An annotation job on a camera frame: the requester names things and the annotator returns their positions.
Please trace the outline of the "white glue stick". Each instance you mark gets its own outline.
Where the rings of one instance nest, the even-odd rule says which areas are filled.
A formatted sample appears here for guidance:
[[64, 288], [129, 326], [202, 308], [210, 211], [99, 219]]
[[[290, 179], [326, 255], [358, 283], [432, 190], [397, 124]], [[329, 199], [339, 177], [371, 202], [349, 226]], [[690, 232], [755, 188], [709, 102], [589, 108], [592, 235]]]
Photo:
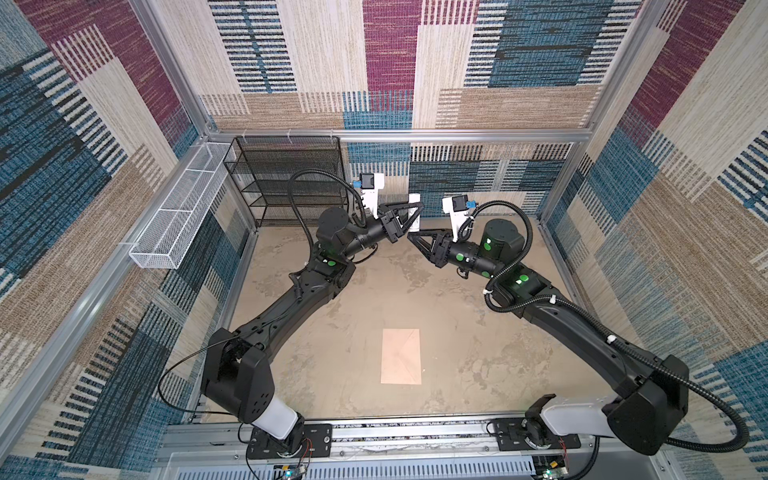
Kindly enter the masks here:
[[[419, 193], [409, 193], [408, 202], [410, 204], [416, 204], [421, 202], [421, 195]], [[409, 209], [409, 220], [413, 220], [409, 227], [409, 232], [418, 232], [420, 230], [420, 213], [418, 213], [419, 207], [413, 207]]]

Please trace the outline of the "pale pink envelope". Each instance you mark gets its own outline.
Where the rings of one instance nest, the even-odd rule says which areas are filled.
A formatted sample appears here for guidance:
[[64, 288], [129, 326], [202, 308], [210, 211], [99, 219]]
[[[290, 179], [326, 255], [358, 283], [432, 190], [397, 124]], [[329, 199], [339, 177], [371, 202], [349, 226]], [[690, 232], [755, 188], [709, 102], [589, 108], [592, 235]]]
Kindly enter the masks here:
[[382, 384], [421, 385], [421, 345], [419, 329], [382, 331]]

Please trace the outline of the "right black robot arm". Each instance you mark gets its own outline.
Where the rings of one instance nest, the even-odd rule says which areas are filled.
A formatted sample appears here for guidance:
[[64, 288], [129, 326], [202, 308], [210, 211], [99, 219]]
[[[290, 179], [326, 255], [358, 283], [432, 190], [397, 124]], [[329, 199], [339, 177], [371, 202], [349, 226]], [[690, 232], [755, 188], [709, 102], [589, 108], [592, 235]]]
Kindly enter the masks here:
[[595, 400], [540, 397], [519, 424], [530, 447], [544, 449], [558, 437], [592, 435], [618, 439], [652, 456], [672, 442], [671, 434], [688, 410], [688, 367], [674, 356], [659, 359], [616, 335], [525, 266], [530, 231], [520, 233], [511, 221], [494, 219], [479, 242], [453, 229], [411, 232], [408, 238], [433, 265], [452, 264], [465, 276], [493, 281], [486, 292], [492, 310], [512, 313], [547, 332], [612, 389], [612, 395]]

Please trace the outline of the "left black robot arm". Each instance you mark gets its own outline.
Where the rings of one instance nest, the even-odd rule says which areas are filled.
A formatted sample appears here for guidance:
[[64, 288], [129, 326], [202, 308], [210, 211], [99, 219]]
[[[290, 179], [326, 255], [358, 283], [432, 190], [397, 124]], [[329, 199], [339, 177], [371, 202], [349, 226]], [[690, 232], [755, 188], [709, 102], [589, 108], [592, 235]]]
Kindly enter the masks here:
[[289, 275], [292, 286], [250, 322], [217, 330], [209, 341], [201, 390], [243, 424], [294, 451], [305, 438], [304, 418], [276, 396], [271, 362], [289, 337], [349, 283], [352, 257], [383, 240], [397, 242], [419, 218], [420, 202], [388, 204], [360, 226], [340, 207], [319, 217], [307, 264]]

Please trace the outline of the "aluminium mounting rail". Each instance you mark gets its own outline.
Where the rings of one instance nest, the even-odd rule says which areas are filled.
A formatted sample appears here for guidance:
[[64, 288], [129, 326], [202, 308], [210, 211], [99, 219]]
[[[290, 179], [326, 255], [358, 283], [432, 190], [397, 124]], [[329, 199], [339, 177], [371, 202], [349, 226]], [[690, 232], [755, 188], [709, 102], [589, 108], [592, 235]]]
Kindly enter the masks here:
[[579, 449], [498, 449], [485, 425], [500, 414], [310, 420], [330, 423], [326, 458], [248, 460], [251, 426], [194, 424], [168, 429], [153, 479], [664, 479], [665, 458], [646, 457], [614, 439], [579, 435]]

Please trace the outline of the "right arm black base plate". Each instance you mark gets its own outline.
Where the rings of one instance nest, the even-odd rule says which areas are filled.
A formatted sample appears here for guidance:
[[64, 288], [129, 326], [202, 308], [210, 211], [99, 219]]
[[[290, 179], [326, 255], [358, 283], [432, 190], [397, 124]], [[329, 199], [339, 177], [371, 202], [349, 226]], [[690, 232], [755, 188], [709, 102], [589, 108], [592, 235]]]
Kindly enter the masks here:
[[542, 422], [524, 417], [497, 418], [485, 425], [486, 433], [496, 440], [498, 449], [508, 451], [579, 449], [578, 435], [558, 436]]

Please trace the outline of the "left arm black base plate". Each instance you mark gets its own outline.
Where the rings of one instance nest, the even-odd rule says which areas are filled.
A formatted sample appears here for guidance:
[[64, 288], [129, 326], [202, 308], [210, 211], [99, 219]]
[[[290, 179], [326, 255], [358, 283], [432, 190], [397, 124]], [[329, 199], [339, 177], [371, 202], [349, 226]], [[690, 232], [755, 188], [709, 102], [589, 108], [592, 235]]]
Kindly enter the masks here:
[[289, 434], [286, 440], [277, 440], [267, 432], [254, 427], [246, 448], [248, 460], [277, 460], [326, 458], [330, 456], [333, 425], [330, 423], [303, 424]]

